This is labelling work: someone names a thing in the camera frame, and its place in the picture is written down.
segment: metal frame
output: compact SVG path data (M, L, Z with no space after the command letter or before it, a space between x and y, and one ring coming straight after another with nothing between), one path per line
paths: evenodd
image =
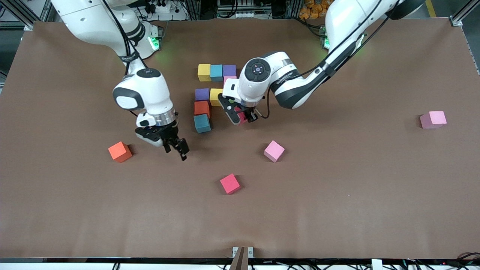
M470 0L468 3L461 8L459 11L457 11L455 14L450 16L450 23L452 26L462 26L462 20L465 19L465 17L472 12L478 5L480 4L480 0Z
M50 0L45 2L40 16L20 0L0 0L0 3L18 19L18 22L0 22L2 30L32 30L35 21L51 21L55 14Z

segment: stack of cubes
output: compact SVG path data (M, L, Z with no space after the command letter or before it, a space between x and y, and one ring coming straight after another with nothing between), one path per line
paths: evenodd
M237 78L236 65L212 65L199 64L198 65L198 79L201 82L225 82L227 79ZM198 133L211 131L210 126L210 106L220 107L218 95L223 93L223 88L201 88L195 90L195 105L194 117L195 129ZM242 123L247 122L245 114L239 113Z

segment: pink cube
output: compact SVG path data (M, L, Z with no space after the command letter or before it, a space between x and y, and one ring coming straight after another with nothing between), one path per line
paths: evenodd
M233 173L220 180L220 183L222 183L223 189L229 195L240 189L240 184Z
M276 141L272 141L265 149L264 155L271 161L276 162L283 154L283 151L285 151L285 148L281 147Z
M227 82L227 79L236 79L236 76L223 76L223 85Z
M430 111L420 116L422 128L439 128L447 123L443 111Z

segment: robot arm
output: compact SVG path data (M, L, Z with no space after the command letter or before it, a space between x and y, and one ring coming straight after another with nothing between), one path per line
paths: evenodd
M382 14L400 19L422 4L422 0L336 0L325 18L329 54L310 75L300 76L286 53L271 52L248 61L239 79L226 81L220 104L234 124L240 123L234 107L240 107L249 122L258 118L253 110L269 88L280 106L298 108L356 52L366 28Z
M148 68L134 43L124 38L128 34L120 28L121 19L110 7L105 6L107 0L51 2L78 39L112 48L127 66L126 75L113 89L113 98L124 110L144 109L137 116L137 136L154 146L163 146L167 153L172 146L185 160L189 148L185 139L178 137L178 113L170 100L165 78L160 71Z

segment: cable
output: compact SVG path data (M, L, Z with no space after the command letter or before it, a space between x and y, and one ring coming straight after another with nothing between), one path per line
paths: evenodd
M230 14L228 14L227 16L222 16L222 15L218 14L218 7L217 7L216 15L218 17L224 18L224 19L231 18L233 15L235 15L237 13L239 3L238 3L238 0L232 0L232 1L234 1L234 2L232 3L232 11L230 11Z
M138 8L138 5L137 3L135 3L135 7L137 8L138 10L138 13L140 13L140 19L142 19L142 21L146 21L146 17L142 14L142 12L140 11L140 9Z
M138 55L138 51L137 49L135 48L135 46L130 42L127 34L125 33L125 31L123 30L123 27L121 27L121 24L120 22L118 21L118 19L116 18L115 14L113 13L112 9L108 6L107 4L107 1L106 0L102 0L103 3L105 4L105 6L107 7L108 11L110 12L110 14L112 15L113 17L113 20L115 21L115 23L117 24L117 27L118 29L120 30L120 34L122 35L123 37L123 41L125 43L125 50L127 52L127 56L130 56L132 55L131 51L130 51L130 45L132 46L133 48L133 51L136 52ZM140 61L142 61L142 64L144 65L144 67L147 67L147 65L145 64L144 60L139 56L139 59ZM125 67L125 75L128 74L128 68L130 66L130 62L127 62L127 65Z
M463 259L468 258L468 257L473 256L473 255L480 255L480 253L479 252L468 253L466 255L463 255L462 257L456 258L456 260L463 260Z
M260 117L262 117L263 119L267 119L268 117L270 117L270 87L268 87L268 90L267 90L267 116L263 116L258 110L258 114L260 114Z
M378 6L380 5L381 2L382 2L382 0L378 0L377 4L376 4L375 7L372 9L372 12L370 12L370 13L368 14L368 16L366 16L365 19L364 19L361 23L359 23L359 25L358 25L345 39L343 39L342 42L340 42L340 44L339 44L338 46L336 46L335 48L333 48L332 51L328 52L328 55L333 54L333 53L336 51L336 49L338 49L339 47L341 47L358 29L360 29L360 27L371 17L371 15L375 12L375 10L377 10L377 8L378 8ZM303 75L305 75L305 74L307 74L307 73L312 72L312 71L315 70L316 68L320 67L320 64L321 64L322 62L323 62L323 60L320 61L320 63L318 63L318 64L317 64L316 66L314 66L313 68L309 69L308 71L306 71L306 72L304 72L304 73L302 73L302 74L299 74L299 75L297 75L297 76L292 76L292 77L288 78L287 80L293 80L293 79L296 79L296 78L298 78L298 77L302 77Z
M7 11L7 9L5 7L3 7L2 5L0 5L0 11L1 10L3 10L3 12L1 13L0 18L5 14L5 11Z

